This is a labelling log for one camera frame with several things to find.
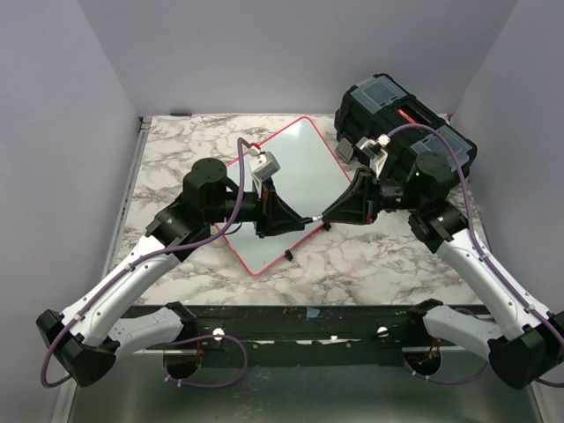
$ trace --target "marble countertop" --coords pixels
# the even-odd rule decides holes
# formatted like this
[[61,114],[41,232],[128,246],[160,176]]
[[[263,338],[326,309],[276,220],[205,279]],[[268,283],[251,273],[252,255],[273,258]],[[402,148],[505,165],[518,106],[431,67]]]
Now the marble countertop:
[[[196,160],[232,161],[238,137],[260,142],[298,117],[154,117],[130,199],[119,259],[135,245],[157,211],[178,196],[182,177]],[[332,116],[311,118],[335,148]],[[352,176],[357,165],[344,166]],[[450,199],[463,205],[460,190],[454,189]],[[371,226],[334,225],[329,232],[318,231],[293,252],[292,262],[281,260],[258,277],[249,275],[220,239],[195,251],[137,303],[384,305],[416,304],[428,298],[448,304],[479,303],[457,274],[415,239],[407,217],[404,211],[380,213]],[[476,227],[482,233],[481,222]]]

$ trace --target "black metal bar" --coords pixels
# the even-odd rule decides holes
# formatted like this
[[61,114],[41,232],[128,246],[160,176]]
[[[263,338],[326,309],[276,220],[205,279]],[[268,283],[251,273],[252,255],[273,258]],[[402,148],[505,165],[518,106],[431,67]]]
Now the black metal bar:
[[[123,317],[147,315],[160,307],[134,306]],[[484,306],[460,307],[489,315]],[[221,328],[243,342],[250,366],[271,367],[401,366],[402,348],[430,343],[429,337],[412,333],[410,309],[412,306],[189,306],[196,316],[197,333],[208,335]],[[386,328],[388,335],[379,337],[379,328]],[[241,365],[241,352],[233,342],[211,339],[200,347],[205,367]],[[185,357],[195,359],[194,354]]]

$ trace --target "purple cable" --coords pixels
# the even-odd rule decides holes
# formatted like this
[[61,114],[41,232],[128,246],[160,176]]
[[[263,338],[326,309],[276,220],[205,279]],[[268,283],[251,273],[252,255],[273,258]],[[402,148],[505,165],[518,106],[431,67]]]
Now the purple cable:
[[205,339],[212,339],[212,338],[229,339],[229,340],[235,342],[237,344],[237,346],[239,346],[239,348],[241,348],[241,352],[243,353],[243,365],[241,367],[241,372],[239,372],[239,374],[234,379],[232,379],[229,382],[212,383],[212,384],[187,382],[187,381],[183,381],[182,379],[174,379],[174,377],[172,377],[168,372],[168,367],[167,367],[168,363],[165,362],[164,368],[165,368],[165,371],[167,372],[167,379],[165,379],[165,382],[168,379],[170,379],[171,381],[174,381],[176,383],[180,383],[181,385],[184,385],[184,386],[192,386],[194,388],[204,388],[204,389],[208,389],[208,390],[218,390],[218,389],[221,389],[221,388],[226,388],[227,386],[231,386],[234,383],[237,383],[238,381],[240,381],[243,378],[243,376],[247,373],[247,365],[249,363],[249,357],[247,356],[247,350],[245,349],[245,345],[243,345],[243,343],[235,337],[232,337],[230,335],[203,335],[201,337],[183,339],[182,341],[169,342],[167,345],[171,345],[171,346],[184,345],[184,344],[189,344],[191,342],[203,341]]
[[[450,157],[453,159],[453,161],[455,163],[456,172],[458,173],[458,178],[460,179],[460,184],[462,186],[462,193],[463,193],[463,196],[464,196],[464,205],[466,207],[466,214],[468,216],[468,227],[470,229],[470,231],[469,231],[470,232],[470,238],[471,238],[472,244],[474,245],[474,248],[476,249],[476,251],[478,251],[480,256],[483,257],[483,260],[487,264],[487,267],[493,272],[493,274],[495,276],[498,277],[498,279],[508,289],[508,291],[510,291],[519,300],[519,302],[521,302],[521,304],[523,304],[526,308],[529,307],[530,303],[519,293],[519,291],[517,291],[515,289],[514,286],[511,285],[511,283],[508,281],[508,279],[503,275],[503,273],[501,273],[501,271],[489,259],[489,257],[486,255],[486,252],[479,245],[478,239],[476,238],[476,234],[474,233],[474,218],[472,216],[470,194],[468,192],[468,184],[466,183],[466,179],[464,178],[464,172],[462,171],[462,166],[460,165],[460,161],[458,161],[458,159],[456,158],[456,153],[454,152],[454,150],[452,150],[452,147],[450,147],[449,143],[441,135],[441,133],[439,133],[437,130],[434,130],[433,128],[431,128],[429,126],[422,125],[421,123],[407,123],[406,125],[398,126],[397,128],[391,130],[388,133],[388,137],[392,138],[398,132],[401,132],[402,130],[408,130],[408,129],[426,130],[427,132],[432,133],[433,135],[435,135],[436,137],[438,137],[441,140],[442,144],[447,149],[447,151],[450,154]],[[542,324],[544,324],[549,331],[551,331],[551,333],[558,340],[560,345],[562,345],[562,347],[564,347],[564,337],[548,321],[548,319],[546,319],[543,315],[541,315],[534,308],[531,309],[530,312],[531,312],[532,315],[537,317],[537,319]],[[564,388],[564,382],[549,382],[549,381],[545,381],[543,379],[537,379],[537,382],[542,383],[546,386],[551,386],[553,388]]]
[[[244,186],[245,186],[245,159],[243,157],[244,156],[243,146],[250,148],[251,145],[243,138],[237,139],[237,154],[239,156],[239,189],[237,190],[237,198],[235,200],[235,206],[233,208],[233,212],[231,213],[231,216],[229,216],[229,219],[227,220],[226,224],[220,230],[218,230],[217,233],[215,233],[210,238],[207,238],[205,240],[192,242],[191,244],[181,245],[177,247],[171,247],[168,249],[160,249],[158,251],[153,251],[152,253],[145,254],[144,256],[141,256],[134,262],[130,263],[131,269],[135,270],[135,268],[139,266],[141,263],[143,263],[144,261],[149,260],[150,258],[153,258],[155,256],[160,256],[161,254],[176,253],[178,251],[184,251],[186,249],[197,249],[198,247],[202,247],[205,244],[217,240],[221,235],[223,235],[227,231],[227,229],[229,229],[229,227],[235,222],[235,219],[237,218],[237,214],[239,213],[239,210],[241,208],[241,202],[243,199]],[[43,359],[43,364],[41,366],[41,376],[40,376],[41,385],[43,385],[45,388],[54,388],[70,380],[71,375],[66,375],[63,379],[60,379],[56,382],[49,382],[47,380],[47,370],[48,370],[49,362],[51,361],[51,357],[53,357],[53,354],[55,353],[55,349],[61,342],[61,339],[63,339],[63,337],[69,332],[69,330],[71,330],[72,326],[76,324],[76,322],[78,321],[77,318],[81,319],[85,315],[85,313],[92,307],[92,305],[94,305],[96,301],[98,301],[102,297],[102,295],[104,295],[104,293],[108,291],[109,288],[111,288],[118,280],[123,278],[127,273],[129,273],[128,270],[122,269],[113,278],[111,278],[85,304],[85,306],[78,311],[77,315],[67,323],[67,325],[57,334],[55,339],[53,339],[53,342],[49,346],[47,353],[45,354],[45,358]]]

